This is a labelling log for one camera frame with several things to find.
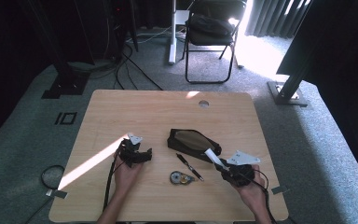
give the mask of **gray carpet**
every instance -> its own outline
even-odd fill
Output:
[[[165,91],[251,94],[279,180],[289,188],[284,198],[290,217],[296,223],[358,223],[358,164],[316,87],[307,82],[300,86],[307,107],[275,105],[269,92],[268,81],[287,79],[275,71],[291,40],[247,37],[245,42],[238,49],[238,53],[248,53],[241,56],[245,67],[238,69],[234,64],[231,80],[221,85],[185,81],[180,41],[174,65],[168,65],[169,39],[161,37],[141,43],[131,59]],[[196,54],[190,61],[192,76],[217,78],[227,71],[221,64],[227,64],[226,59],[218,62]],[[106,63],[99,61],[96,67]],[[113,89],[115,71],[93,72],[83,95],[63,95],[55,100],[41,99],[57,75],[54,67],[34,79],[0,130],[0,223],[26,223],[45,202],[30,223],[50,223],[51,201],[40,176],[50,165],[66,165],[92,92]],[[118,79],[125,89],[158,89],[131,63],[121,66]],[[76,113],[74,123],[57,123],[60,113]]]

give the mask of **person's right arm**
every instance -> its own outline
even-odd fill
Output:
[[[255,170],[259,170],[258,165],[253,165]],[[259,172],[255,172],[254,181],[264,187],[264,179],[260,177]],[[247,186],[240,188],[234,187],[240,194],[242,201],[251,209],[255,215],[255,221],[258,224],[270,224],[271,219],[266,205],[266,195],[260,186],[255,183],[250,183]]]

